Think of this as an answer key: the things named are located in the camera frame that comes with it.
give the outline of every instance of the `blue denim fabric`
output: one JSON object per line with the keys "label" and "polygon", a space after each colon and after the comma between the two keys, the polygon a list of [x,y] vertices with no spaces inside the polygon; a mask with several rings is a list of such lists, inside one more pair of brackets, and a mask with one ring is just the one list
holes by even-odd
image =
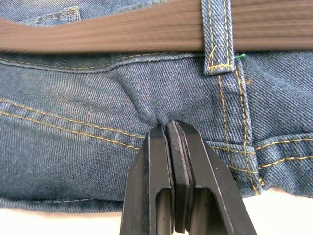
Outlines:
{"label": "blue denim fabric", "polygon": [[[54,26],[160,2],[0,0],[0,15]],[[224,7],[211,4],[214,16]],[[212,23],[224,27],[222,19]],[[243,197],[272,186],[312,197],[313,53],[246,53],[232,62],[230,34],[214,30],[213,65],[228,63],[228,42],[229,71],[207,70],[207,35],[205,54],[1,54],[0,206],[120,210],[145,133],[170,120],[202,133]]]}

